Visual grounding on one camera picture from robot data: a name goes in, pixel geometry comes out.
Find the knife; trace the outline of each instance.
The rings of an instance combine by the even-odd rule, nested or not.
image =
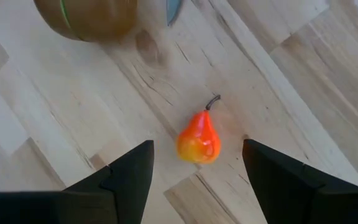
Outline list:
[[[181,0],[167,0],[167,25],[170,26],[176,19]]]

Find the wooden surface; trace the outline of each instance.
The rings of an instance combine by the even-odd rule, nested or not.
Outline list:
[[[358,185],[358,0],[139,1],[120,43],[54,33],[30,0],[0,0],[0,190],[58,190],[146,139],[143,223],[266,223],[241,158],[249,136]],[[220,157],[175,137],[216,93]]]

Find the green rim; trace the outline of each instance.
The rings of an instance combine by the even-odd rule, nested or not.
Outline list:
[[[68,16],[67,16],[67,9],[66,9],[66,5],[65,5],[65,1],[64,0],[60,0],[60,9],[62,10],[62,14],[63,14],[63,18],[65,18],[65,22],[66,22],[66,26],[72,31],[72,33],[74,34],[74,36],[76,36],[78,39],[83,40],[75,31],[74,29],[71,27],[70,25],[70,21],[68,20]]]

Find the knife blade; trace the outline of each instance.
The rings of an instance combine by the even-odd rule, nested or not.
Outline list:
[[[181,0],[167,0],[167,25],[170,26],[176,19]]]

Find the pear stem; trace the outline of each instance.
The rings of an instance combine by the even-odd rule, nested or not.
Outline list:
[[[221,95],[216,95],[206,106],[205,106],[205,109],[206,110],[210,110],[211,107],[212,107],[212,104],[215,103],[215,101],[218,101],[221,99]]]

